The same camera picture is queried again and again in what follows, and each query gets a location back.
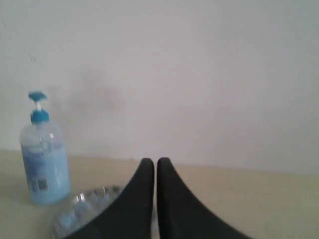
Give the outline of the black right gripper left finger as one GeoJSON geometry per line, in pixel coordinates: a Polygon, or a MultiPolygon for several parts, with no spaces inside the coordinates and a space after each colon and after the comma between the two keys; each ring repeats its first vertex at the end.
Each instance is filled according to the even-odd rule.
{"type": "Polygon", "coordinates": [[[119,196],[95,219],[67,239],[150,239],[155,168],[143,158],[119,196]]]}

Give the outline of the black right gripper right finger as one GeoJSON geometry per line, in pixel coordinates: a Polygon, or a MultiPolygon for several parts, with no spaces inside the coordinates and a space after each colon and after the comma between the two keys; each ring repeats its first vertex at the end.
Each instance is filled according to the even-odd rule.
{"type": "Polygon", "coordinates": [[[167,157],[157,162],[157,213],[161,239],[249,238],[197,199],[167,157]]]}

